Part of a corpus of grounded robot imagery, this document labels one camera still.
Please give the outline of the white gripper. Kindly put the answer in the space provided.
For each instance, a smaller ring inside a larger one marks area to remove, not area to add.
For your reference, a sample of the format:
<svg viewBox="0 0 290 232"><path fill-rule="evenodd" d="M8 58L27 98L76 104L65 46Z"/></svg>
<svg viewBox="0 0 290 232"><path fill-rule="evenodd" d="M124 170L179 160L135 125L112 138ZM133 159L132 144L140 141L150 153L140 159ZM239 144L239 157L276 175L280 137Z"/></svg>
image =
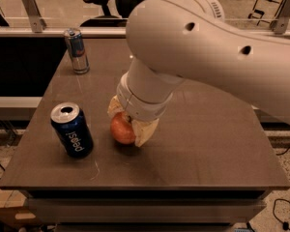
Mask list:
<svg viewBox="0 0 290 232"><path fill-rule="evenodd" d="M112 119L116 114L126 111L133 118L134 145L141 147L153 136L160 121L158 118L165 112L172 97L170 94L165 101L158 103L142 101L130 90L128 75L125 73L117 86L117 96L110 100L107 115Z"/></svg>

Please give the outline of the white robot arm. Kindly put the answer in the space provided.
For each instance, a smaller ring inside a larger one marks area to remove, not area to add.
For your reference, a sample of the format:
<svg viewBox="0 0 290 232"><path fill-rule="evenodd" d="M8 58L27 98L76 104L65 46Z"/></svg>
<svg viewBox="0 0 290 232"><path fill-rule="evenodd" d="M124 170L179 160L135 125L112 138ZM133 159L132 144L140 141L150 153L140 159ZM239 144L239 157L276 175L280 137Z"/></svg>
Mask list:
<svg viewBox="0 0 290 232"><path fill-rule="evenodd" d="M290 40L255 35L224 21L218 0L145 0L130 13L129 71L109 116L121 114L142 146L153 135L174 89L184 80L219 88L290 125Z"/></svg>

